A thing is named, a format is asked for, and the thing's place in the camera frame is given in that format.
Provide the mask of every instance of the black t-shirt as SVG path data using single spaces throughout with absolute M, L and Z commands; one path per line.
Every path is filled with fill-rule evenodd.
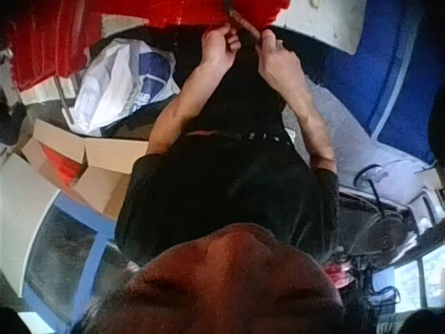
M 256 223 L 326 261 L 337 224 L 338 177 L 310 170 L 289 139 L 267 134 L 183 136 L 133 167 L 116 228 L 139 265 L 231 223 Z

